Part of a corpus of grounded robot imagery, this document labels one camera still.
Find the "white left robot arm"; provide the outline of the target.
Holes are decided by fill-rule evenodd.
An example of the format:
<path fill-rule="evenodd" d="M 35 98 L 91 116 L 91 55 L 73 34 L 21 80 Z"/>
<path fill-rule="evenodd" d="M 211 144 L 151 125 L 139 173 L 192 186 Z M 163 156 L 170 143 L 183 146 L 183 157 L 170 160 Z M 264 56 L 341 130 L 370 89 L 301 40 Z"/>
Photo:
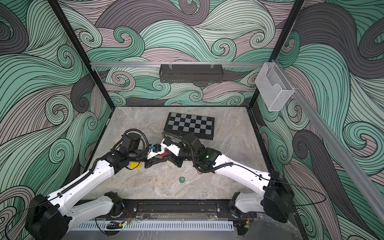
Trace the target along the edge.
<path fill-rule="evenodd" d="M 128 168 L 130 163 L 148 162 L 165 152 L 163 143 L 150 145 L 143 132 L 131 129 L 110 152 L 95 160 L 93 166 L 63 188 L 34 197 L 28 209 L 25 229 L 36 240 L 60 240 L 69 230 L 98 216 L 119 217 L 124 211 L 122 198 L 108 192 L 77 206 L 77 202 L 97 185 Z"/>

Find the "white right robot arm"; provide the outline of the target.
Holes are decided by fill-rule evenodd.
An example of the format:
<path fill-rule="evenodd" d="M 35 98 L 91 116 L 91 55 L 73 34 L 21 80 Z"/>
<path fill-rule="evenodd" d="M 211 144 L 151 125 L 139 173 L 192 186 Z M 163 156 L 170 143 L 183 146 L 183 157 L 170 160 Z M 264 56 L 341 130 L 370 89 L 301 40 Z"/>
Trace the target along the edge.
<path fill-rule="evenodd" d="M 231 208 L 234 214 L 262 212 L 280 223 L 288 221 L 294 193 L 283 174 L 262 172 L 240 164 L 220 151 L 204 147 L 192 133 L 179 137 L 163 132 L 162 136 L 162 146 L 170 152 L 168 157 L 172 160 L 191 161 L 201 174 L 219 174 L 253 191 L 233 195 Z"/>

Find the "yellow block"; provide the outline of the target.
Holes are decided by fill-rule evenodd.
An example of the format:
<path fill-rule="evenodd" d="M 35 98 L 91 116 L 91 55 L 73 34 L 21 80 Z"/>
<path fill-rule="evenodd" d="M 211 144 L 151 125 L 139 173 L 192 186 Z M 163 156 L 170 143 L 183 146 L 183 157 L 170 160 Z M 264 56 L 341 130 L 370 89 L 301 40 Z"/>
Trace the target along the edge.
<path fill-rule="evenodd" d="M 141 163 L 130 163 L 129 169 L 138 169 L 141 167 Z"/>

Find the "black white chessboard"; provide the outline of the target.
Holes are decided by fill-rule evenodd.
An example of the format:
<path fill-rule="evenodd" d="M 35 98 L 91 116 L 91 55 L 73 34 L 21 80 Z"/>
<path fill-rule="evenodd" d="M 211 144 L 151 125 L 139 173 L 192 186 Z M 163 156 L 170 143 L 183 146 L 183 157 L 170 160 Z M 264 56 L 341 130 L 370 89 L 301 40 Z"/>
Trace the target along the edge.
<path fill-rule="evenodd" d="M 215 118 L 170 112 L 165 123 L 164 131 L 179 136 L 193 133 L 199 139 L 213 140 Z"/>

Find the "white ventilated front strip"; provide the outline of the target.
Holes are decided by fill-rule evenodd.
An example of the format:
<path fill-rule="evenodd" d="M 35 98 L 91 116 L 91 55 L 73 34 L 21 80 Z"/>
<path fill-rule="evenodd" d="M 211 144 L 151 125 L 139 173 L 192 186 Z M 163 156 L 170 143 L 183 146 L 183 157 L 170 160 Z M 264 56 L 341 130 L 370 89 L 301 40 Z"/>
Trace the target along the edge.
<path fill-rule="evenodd" d="M 88 221 L 78 225 L 73 231 L 218 231 L 233 232 L 232 221 L 139 221 L 112 229 L 113 224 L 107 221 Z"/>

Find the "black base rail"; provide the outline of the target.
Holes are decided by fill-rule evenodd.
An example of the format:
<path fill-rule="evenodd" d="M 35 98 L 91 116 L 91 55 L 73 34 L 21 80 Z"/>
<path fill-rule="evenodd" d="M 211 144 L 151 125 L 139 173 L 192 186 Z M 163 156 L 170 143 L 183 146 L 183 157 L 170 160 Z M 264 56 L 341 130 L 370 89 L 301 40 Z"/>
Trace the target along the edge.
<path fill-rule="evenodd" d="M 241 212 L 230 199 L 213 200 L 131 200 L 123 199 L 126 209 L 134 216 L 139 214 L 213 214 L 218 218 L 255 218 L 264 210 Z"/>

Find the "black wall shelf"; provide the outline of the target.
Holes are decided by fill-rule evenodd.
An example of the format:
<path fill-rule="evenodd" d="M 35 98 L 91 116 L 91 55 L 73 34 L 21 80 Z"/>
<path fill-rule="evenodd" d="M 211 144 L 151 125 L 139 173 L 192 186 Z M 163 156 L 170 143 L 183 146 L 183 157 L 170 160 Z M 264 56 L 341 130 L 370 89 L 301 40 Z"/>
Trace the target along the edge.
<path fill-rule="evenodd" d="M 222 65 L 214 64 L 162 64 L 159 71 L 162 83 L 221 83 L 224 78 Z"/>

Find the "clear plastic wall bin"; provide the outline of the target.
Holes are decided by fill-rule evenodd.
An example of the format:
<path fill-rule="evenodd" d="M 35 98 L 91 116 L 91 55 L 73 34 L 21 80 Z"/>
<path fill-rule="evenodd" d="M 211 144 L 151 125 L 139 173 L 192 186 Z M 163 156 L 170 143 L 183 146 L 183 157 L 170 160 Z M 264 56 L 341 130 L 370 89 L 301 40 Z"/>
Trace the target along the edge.
<path fill-rule="evenodd" d="M 275 62 L 264 63 L 255 83 L 270 112 L 279 112 L 295 92 L 284 68 Z"/>

